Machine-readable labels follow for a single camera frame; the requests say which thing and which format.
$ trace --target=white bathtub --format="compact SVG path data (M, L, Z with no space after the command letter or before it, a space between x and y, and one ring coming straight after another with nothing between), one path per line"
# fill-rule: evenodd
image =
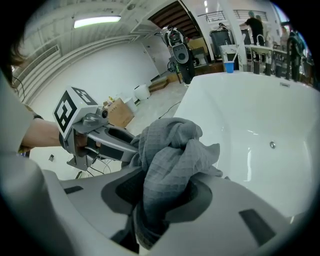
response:
M284 216L305 212L320 171L320 93L247 72L196 76L175 117L220 143L216 167Z

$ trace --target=fluorescent light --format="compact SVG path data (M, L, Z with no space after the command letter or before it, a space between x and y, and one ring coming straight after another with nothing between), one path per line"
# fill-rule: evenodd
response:
M106 23L106 22L118 22L121 19L121 16L103 16L103 17L94 17L94 18L84 18L79 19L74 22L73 27L80 28L87 25Z

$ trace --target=blue cup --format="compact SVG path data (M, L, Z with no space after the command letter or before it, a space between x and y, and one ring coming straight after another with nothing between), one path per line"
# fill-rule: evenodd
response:
M234 61L226 61L224 62L225 70L227 73L233 73L234 72Z

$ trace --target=railing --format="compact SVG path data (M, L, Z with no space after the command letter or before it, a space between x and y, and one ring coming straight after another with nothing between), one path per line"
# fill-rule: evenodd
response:
M249 11L250 10L233 10L235 17L239 20L249 19L249 14L248 14ZM267 14L265 11L253 10L252 12L254 13L254 16L260 15L262 21L264 22L268 21ZM205 19L208 23L226 20L226 16L223 10L205 13L205 14L199 15L198 17L200 16L205 16Z

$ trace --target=bathtub drain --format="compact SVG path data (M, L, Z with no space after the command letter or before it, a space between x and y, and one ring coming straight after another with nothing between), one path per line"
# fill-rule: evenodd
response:
M276 144L275 144L273 141L271 141L271 142L270 142L270 147L271 147L272 149L275 149L275 148L276 148Z

